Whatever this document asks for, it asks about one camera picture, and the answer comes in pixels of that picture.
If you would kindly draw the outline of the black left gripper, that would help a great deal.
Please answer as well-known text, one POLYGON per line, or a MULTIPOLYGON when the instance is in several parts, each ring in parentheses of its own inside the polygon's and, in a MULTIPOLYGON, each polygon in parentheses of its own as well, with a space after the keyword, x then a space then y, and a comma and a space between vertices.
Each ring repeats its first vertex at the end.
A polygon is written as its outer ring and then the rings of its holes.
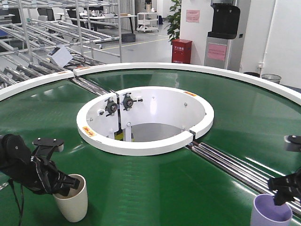
POLYGON ((70 189, 78 189, 80 181, 57 169, 51 156, 63 150, 64 141, 58 138, 37 138, 30 153, 29 163, 19 163, 16 182, 36 194, 60 194, 68 196, 70 189))

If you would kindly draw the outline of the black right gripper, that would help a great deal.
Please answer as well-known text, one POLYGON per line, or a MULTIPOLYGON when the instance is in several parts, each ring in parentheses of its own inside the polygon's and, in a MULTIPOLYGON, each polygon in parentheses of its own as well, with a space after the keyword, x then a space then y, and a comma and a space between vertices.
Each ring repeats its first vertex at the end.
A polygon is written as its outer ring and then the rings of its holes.
MULTIPOLYGON (((285 150, 290 152, 301 152, 301 137, 288 135, 284 137, 285 150)), ((277 191, 274 195, 274 204, 281 206, 289 201, 294 201, 294 197, 301 198, 301 169, 287 176, 270 178, 268 180, 270 191, 277 191)))

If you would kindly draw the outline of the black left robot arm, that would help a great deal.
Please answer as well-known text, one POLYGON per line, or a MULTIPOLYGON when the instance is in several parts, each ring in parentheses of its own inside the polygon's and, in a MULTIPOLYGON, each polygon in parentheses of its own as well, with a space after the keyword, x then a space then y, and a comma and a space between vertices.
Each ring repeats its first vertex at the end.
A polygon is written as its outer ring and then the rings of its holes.
POLYGON ((37 138, 31 152, 20 135, 1 135, 0 170, 35 194, 67 196, 80 181, 58 170, 50 159, 53 152, 63 150, 63 144, 58 138, 37 138))

